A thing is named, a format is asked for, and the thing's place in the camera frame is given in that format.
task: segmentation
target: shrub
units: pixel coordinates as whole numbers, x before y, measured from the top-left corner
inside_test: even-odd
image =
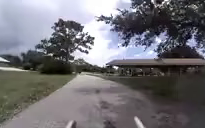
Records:
[[[23,64],[23,69],[24,70],[30,70],[31,69],[31,64],[30,63]]]
[[[71,74],[72,66],[60,60],[47,60],[40,67],[40,72],[44,74]]]

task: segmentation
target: leaves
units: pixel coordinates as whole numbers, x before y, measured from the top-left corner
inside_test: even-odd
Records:
[[[205,0],[132,0],[131,9],[118,10],[116,16],[102,15],[97,20],[112,26],[124,40],[122,46],[133,41],[147,48],[165,33],[167,39],[158,45],[158,52],[186,45],[190,39],[205,52]]]
[[[72,53],[76,50],[88,54],[94,44],[94,37],[83,32],[84,26],[75,21],[59,19],[52,26],[54,32],[49,39],[41,40],[36,49],[52,55],[59,60],[74,60]]]

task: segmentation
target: cloudy sky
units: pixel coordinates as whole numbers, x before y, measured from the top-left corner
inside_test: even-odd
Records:
[[[128,6],[129,0],[0,0],[0,54],[33,49],[50,36],[53,23],[63,18],[85,25],[84,31],[96,38],[88,55],[75,53],[92,64],[103,66],[112,59],[156,57],[152,49],[118,48],[118,36],[109,31],[109,26],[95,21],[95,16],[115,14],[116,8]]]

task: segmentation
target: tree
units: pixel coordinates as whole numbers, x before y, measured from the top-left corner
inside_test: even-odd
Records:
[[[124,40],[136,46],[150,47],[161,33],[166,40],[158,44],[162,53],[176,46],[184,46],[194,39],[196,48],[205,52],[205,0],[131,0],[131,9],[119,10],[116,16],[100,16]]]
[[[10,64],[15,67],[22,66],[22,60],[19,56],[11,55],[11,54],[2,54],[0,55],[2,58],[10,61]]]
[[[201,58],[204,57],[199,54],[195,48],[191,48],[190,46],[177,46],[168,51],[162,52],[158,54],[159,58]]]
[[[74,60],[72,55],[74,51],[79,50],[88,54],[88,50],[94,44],[94,37],[91,37],[87,32],[83,32],[83,28],[84,26],[75,21],[59,19],[52,26],[54,32],[51,37],[48,40],[41,40],[36,48],[68,63],[69,60]]]
[[[37,67],[43,63],[44,53],[28,50],[26,53],[21,53],[23,64],[28,65],[33,70],[36,70]]]
[[[200,59],[204,59],[204,56],[202,56],[201,54],[199,54],[195,48],[191,48],[190,46],[186,45],[186,46],[177,46],[174,47],[168,51],[164,51],[162,53],[158,54],[159,58],[200,58]],[[178,72],[181,68],[182,73],[186,73],[187,69],[190,66],[164,66],[164,67],[159,67],[159,69],[164,72],[167,73],[168,72],[168,68],[172,71],[172,72]]]

